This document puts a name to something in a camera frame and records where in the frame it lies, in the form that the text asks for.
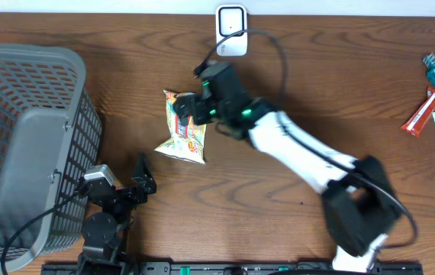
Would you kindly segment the yellow snack bag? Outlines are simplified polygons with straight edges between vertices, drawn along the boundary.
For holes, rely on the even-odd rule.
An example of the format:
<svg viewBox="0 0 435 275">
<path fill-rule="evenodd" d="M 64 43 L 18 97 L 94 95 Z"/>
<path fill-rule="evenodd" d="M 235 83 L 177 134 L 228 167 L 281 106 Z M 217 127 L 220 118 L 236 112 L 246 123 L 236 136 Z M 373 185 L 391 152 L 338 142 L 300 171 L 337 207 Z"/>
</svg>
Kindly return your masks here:
<svg viewBox="0 0 435 275">
<path fill-rule="evenodd" d="M 183 125 L 172 106 L 180 94 L 166 89 L 163 92 L 166 96 L 166 123 L 170 138 L 154 151 L 167 157 L 205 164 L 206 125 L 196 125 L 192 117 L 188 117 L 185 120 L 187 125 Z"/>
</svg>

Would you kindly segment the red snack bar wrapper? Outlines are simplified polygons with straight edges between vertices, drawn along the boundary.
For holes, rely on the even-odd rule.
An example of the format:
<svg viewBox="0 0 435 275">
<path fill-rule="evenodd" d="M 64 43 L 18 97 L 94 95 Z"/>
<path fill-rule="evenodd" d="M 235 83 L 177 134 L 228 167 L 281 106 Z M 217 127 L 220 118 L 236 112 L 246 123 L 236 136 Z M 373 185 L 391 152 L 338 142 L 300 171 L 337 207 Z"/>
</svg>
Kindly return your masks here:
<svg viewBox="0 0 435 275">
<path fill-rule="evenodd" d="M 401 126 L 401 130 L 419 137 L 425 124 L 435 110 L 435 88 L 427 87 L 427 100 L 419 109 Z"/>
</svg>

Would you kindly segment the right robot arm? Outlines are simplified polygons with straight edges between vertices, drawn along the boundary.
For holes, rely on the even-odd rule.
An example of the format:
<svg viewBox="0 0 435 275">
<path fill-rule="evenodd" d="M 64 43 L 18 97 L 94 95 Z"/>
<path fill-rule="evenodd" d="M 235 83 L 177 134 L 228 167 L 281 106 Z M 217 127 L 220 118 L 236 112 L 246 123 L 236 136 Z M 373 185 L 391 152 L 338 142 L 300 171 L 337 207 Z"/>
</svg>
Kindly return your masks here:
<svg viewBox="0 0 435 275">
<path fill-rule="evenodd" d="M 327 230 L 337 244 L 332 268 L 368 273 L 401 210 L 381 163 L 336 151 L 299 128 L 265 99 L 239 95 L 216 100 L 193 93 L 175 97 L 181 121 L 218 122 L 248 139 L 301 177 L 321 197 Z"/>
</svg>

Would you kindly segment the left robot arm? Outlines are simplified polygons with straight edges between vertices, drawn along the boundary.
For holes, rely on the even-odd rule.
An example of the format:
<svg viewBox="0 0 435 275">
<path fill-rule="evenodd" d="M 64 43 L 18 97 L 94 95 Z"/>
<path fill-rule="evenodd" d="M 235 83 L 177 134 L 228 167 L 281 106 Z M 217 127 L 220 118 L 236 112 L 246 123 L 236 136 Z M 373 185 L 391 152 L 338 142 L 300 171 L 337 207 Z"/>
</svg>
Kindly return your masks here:
<svg viewBox="0 0 435 275">
<path fill-rule="evenodd" d="M 79 194 L 101 207 L 82 223 L 84 244 L 76 274 L 134 274 L 138 264 L 126 255 L 132 211 L 156 193 L 157 185 L 146 156 L 141 154 L 131 179 L 135 186 L 118 189 L 116 177 L 106 164 L 87 170 L 80 179 Z"/>
</svg>

